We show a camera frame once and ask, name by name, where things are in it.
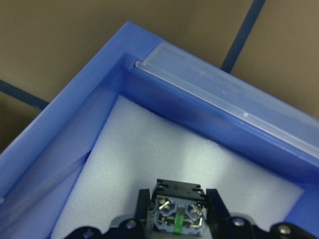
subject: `circuit component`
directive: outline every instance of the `circuit component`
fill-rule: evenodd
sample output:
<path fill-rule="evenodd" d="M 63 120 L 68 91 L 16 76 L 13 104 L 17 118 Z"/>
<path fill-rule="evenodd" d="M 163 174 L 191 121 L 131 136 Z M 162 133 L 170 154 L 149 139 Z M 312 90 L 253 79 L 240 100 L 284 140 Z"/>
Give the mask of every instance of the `circuit component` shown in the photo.
<path fill-rule="evenodd" d="M 197 184 L 158 180 L 152 196 L 154 209 L 148 216 L 150 230 L 201 237 L 208 228 L 202 195 Z"/>

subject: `translucent plastic lid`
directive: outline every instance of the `translucent plastic lid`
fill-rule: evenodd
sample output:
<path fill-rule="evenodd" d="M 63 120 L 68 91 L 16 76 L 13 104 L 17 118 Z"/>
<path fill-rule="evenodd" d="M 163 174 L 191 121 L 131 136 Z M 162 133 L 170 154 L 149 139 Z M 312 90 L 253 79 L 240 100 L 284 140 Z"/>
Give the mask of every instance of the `translucent plastic lid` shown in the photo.
<path fill-rule="evenodd" d="M 136 66 L 319 158 L 319 120 L 167 42 Z"/>

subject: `dark grout line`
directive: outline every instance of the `dark grout line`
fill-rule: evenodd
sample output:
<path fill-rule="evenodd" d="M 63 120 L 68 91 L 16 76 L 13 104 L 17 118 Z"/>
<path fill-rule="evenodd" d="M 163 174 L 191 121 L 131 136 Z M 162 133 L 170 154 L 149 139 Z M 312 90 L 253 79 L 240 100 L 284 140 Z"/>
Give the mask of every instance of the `dark grout line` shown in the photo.
<path fill-rule="evenodd" d="M 261 12 L 266 0 L 254 0 L 247 12 L 247 15 L 230 47 L 227 56 L 220 67 L 221 70 L 230 73 L 243 49 L 246 40 Z"/>
<path fill-rule="evenodd" d="M 24 90 L 21 90 L 20 88 L 15 87 L 3 80 L 0 80 L 0 91 L 39 110 L 43 110 L 49 104 L 49 102 L 42 100 Z"/>

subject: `blue plastic bin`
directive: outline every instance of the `blue plastic bin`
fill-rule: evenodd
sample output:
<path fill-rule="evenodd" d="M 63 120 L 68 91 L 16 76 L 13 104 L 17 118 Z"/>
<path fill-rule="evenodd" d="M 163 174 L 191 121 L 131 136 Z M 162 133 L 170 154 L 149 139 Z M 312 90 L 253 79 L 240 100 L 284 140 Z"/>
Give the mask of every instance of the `blue plastic bin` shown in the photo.
<path fill-rule="evenodd" d="M 0 238 L 50 237 L 119 95 L 302 187 L 319 237 L 319 121 L 128 22 L 0 155 Z"/>

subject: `metal screw terminal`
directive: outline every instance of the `metal screw terminal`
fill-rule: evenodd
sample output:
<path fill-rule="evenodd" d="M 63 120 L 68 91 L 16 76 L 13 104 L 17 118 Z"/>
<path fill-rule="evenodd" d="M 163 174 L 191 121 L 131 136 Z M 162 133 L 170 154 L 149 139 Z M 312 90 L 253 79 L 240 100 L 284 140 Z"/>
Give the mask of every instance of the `metal screw terminal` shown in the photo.
<path fill-rule="evenodd" d="M 290 234 L 291 233 L 291 229 L 290 227 L 288 227 L 287 225 L 280 225 L 278 227 L 278 231 L 281 233 L 281 234 Z"/>
<path fill-rule="evenodd" d="M 82 237 L 84 239 L 89 239 L 89 238 L 91 238 L 93 236 L 94 236 L 94 233 L 92 231 L 90 231 L 90 230 L 88 230 L 87 232 L 83 233 L 83 235 L 82 235 Z"/>
<path fill-rule="evenodd" d="M 135 222 L 135 221 L 129 220 L 129 221 L 126 223 L 126 228 L 127 228 L 127 229 L 132 229 L 132 228 L 134 228 L 134 227 L 136 227 L 136 222 Z"/>
<path fill-rule="evenodd" d="M 235 226 L 242 227 L 243 225 L 245 225 L 245 221 L 242 218 L 234 218 L 233 224 Z"/>

